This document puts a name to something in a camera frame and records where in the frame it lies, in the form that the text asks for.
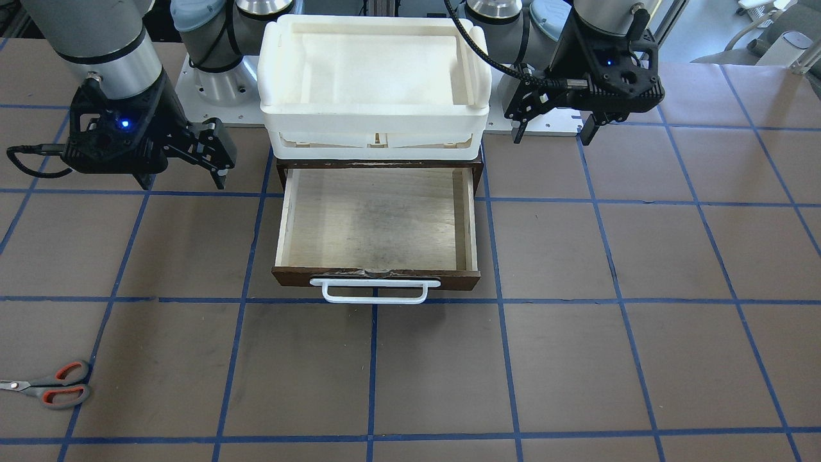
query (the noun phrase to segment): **white box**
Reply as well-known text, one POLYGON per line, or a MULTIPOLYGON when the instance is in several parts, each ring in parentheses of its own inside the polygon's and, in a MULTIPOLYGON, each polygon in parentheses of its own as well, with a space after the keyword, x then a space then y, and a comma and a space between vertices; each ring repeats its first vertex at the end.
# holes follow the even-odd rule
POLYGON ((492 85, 450 19, 372 16, 268 23, 258 80, 279 159, 471 160, 492 85))

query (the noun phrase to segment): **scissors handle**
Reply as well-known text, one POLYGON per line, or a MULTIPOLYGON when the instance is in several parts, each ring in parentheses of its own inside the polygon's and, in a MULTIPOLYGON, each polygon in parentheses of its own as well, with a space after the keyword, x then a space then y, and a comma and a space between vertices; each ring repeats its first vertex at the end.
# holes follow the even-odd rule
POLYGON ((45 387, 31 387, 24 390, 25 395, 34 395, 40 399, 40 403, 47 409, 68 409, 77 406, 89 398, 91 395, 91 388, 86 384, 79 384, 75 386, 65 386, 61 388, 45 388, 45 387), (58 401, 54 400, 60 395, 77 395, 73 400, 58 401))
POLYGON ((82 360, 68 363, 54 373, 53 376, 40 377, 30 380, 30 386, 67 386, 82 381, 89 375, 89 364, 82 360))

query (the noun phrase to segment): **drawer handle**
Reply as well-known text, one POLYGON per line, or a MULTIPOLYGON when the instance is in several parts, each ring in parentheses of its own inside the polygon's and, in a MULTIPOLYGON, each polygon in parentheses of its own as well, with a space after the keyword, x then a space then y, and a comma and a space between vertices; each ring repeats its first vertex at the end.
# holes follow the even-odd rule
POLYGON ((322 287, 322 296, 331 303, 359 303, 365 305, 418 305, 428 298, 428 288, 442 285, 437 280, 346 280, 346 279, 311 279, 310 284, 322 287), (419 297, 338 297, 328 293, 329 287, 401 287, 419 288, 422 294, 419 297))

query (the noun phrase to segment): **open drawer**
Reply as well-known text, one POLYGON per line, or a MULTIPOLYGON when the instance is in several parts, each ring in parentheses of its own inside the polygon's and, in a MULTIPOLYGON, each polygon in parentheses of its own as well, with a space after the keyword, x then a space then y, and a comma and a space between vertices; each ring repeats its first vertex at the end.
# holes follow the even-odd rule
POLYGON ((479 281, 470 168, 289 169, 273 275, 336 303, 422 303, 479 281), (346 298, 332 287, 408 287, 346 298))

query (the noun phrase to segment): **white mounting plate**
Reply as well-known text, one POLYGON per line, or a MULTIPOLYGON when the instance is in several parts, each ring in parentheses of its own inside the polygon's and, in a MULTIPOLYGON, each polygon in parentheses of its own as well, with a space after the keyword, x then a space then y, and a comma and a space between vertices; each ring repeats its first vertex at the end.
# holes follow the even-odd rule
MULTIPOLYGON (((502 79, 502 73, 491 69, 493 86, 490 92, 490 114, 485 133, 494 135, 509 135, 513 129, 513 121, 505 118, 504 103, 499 100, 497 87, 502 79)), ((584 121, 581 113, 575 109, 556 108, 545 115, 540 115, 527 124, 525 136, 576 136, 584 121)))
MULTIPOLYGON (((259 56, 246 56, 256 69, 259 56)), ((180 78, 177 80, 177 97, 180 99, 186 117, 192 122, 202 122, 206 118, 216 117, 226 127, 263 127, 262 110, 259 109, 259 91, 254 85, 254 93, 243 104, 237 106, 216 106, 200 97, 195 82, 193 69, 188 65, 188 55, 182 63, 180 78)))

